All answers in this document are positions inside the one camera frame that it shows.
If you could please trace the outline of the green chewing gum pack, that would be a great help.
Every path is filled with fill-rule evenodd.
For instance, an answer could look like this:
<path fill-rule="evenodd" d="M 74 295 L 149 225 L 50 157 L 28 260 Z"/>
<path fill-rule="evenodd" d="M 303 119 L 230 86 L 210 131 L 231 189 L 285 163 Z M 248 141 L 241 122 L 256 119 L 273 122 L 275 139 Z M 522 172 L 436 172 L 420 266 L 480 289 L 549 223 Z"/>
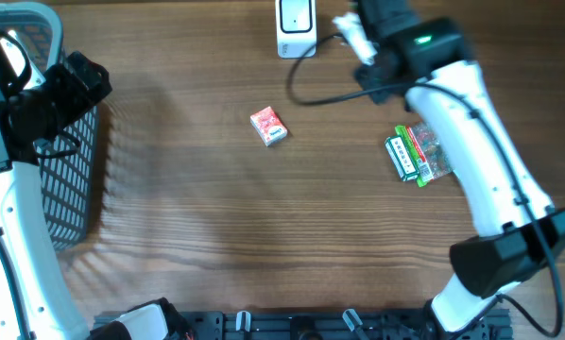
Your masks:
<path fill-rule="evenodd" d="M 402 181 L 415 180 L 419 176 L 419 169 L 401 136 L 388 137 L 385 140 L 385 148 Z"/>

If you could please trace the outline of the green snack bag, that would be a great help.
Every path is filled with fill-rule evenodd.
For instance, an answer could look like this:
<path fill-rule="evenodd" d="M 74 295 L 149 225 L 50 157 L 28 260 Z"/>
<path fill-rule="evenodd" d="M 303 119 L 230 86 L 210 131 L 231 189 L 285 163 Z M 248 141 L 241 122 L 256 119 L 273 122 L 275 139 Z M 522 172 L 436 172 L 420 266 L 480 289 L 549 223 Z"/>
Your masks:
<path fill-rule="evenodd" d="M 426 123 L 398 125 L 395 126 L 395 131 L 402 137 L 411 159 L 418 168 L 416 182 L 419 187 L 424 187 L 454 171 L 439 139 Z"/>

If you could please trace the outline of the red small box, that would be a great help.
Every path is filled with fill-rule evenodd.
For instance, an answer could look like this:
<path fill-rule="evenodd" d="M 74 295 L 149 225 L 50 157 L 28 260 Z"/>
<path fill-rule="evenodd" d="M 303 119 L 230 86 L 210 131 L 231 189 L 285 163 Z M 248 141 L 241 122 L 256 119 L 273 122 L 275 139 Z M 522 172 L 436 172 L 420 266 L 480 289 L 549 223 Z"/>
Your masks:
<path fill-rule="evenodd" d="M 252 114 L 250 122 L 266 146 L 273 145 L 287 136 L 286 126 L 271 107 Z"/>

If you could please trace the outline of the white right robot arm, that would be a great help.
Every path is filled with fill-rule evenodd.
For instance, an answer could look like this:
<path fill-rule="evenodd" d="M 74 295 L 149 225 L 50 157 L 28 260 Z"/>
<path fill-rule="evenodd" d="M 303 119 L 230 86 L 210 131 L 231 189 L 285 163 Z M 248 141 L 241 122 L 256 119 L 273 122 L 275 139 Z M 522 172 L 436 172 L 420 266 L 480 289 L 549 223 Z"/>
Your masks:
<path fill-rule="evenodd" d="M 542 269 L 559 289 L 565 208 L 526 169 L 461 29 L 447 17 L 423 21 L 404 1 L 360 1 L 356 9 L 374 48 L 361 85 L 401 95 L 421 116 L 471 209 L 476 235 L 451 247 L 453 276 L 431 302 L 439 329 L 459 336 Z"/>

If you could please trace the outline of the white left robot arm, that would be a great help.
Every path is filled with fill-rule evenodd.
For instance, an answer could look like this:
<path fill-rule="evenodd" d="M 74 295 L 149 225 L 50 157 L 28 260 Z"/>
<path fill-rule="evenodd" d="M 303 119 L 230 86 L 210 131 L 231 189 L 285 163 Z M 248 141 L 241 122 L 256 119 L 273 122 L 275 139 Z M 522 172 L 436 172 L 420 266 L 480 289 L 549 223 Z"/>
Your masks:
<path fill-rule="evenodd" d="M 0 338 L 1 339 L 180 339 L 191 326 L 161 297 L 133 307 L 90 330 L 60 271 L 43 211 L 38 140 L 80 140 L 67 128 L 111 93 L 108 71 L 74 52 L 50 66 L 38 86 L 28 84 L 30 60 L 16 73 L 2 46 L 19 42 L 0 31 Z"/>

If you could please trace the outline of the white barcode scanner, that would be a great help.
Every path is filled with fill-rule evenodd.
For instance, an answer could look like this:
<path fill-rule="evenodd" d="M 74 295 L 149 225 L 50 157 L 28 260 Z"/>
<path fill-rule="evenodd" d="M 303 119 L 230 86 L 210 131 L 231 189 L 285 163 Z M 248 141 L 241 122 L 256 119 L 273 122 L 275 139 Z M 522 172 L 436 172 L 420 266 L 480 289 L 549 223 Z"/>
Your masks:
<path fill-rule="evenodd" d="M 276 0 L 275 10 L 279 57 L 312 57 L 317 43 L 316 1 Z"/>

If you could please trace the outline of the grey plastic mesh basket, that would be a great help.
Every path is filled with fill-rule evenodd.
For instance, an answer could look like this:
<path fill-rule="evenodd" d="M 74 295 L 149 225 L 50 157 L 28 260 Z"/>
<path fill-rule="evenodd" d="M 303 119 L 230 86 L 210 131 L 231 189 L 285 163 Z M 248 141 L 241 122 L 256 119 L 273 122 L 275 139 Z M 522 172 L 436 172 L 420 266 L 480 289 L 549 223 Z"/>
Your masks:
<path fill-rule="evenodd" d="M 56 64 L 73 69 L 74 57 L 63 47 L 59 15 L 36 2 L 0 3 L 0 31 L 10 38 L 0 43 L 19 77 L 30 68 L 28 89 L 47 80 L 47 69 Z M 42 180 L 43 212 L 56 251 L 74 247 L 86 236 L 90 219 L 90 198 L 99 113 L 91 108 L 54 140 L 34 143 Z"/>

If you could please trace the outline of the black mounting rail base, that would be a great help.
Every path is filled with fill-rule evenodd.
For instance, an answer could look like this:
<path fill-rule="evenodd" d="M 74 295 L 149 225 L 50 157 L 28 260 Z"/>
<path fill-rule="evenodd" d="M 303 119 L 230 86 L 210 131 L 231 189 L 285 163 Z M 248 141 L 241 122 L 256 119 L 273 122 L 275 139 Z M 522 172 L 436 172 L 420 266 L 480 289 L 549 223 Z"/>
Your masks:
<path fill-rule="evenodd" d="M 379 313 L 358 312 L 362 323 L 352 326 L 345 313 L 262 314 L 247 311 L 183 312 L 190 331 L 184 339 L 466 339 L 512 340 L 509 311 L 493 309 L 458 335 L 444 333 L 422 309 L 385 309 Z"/>

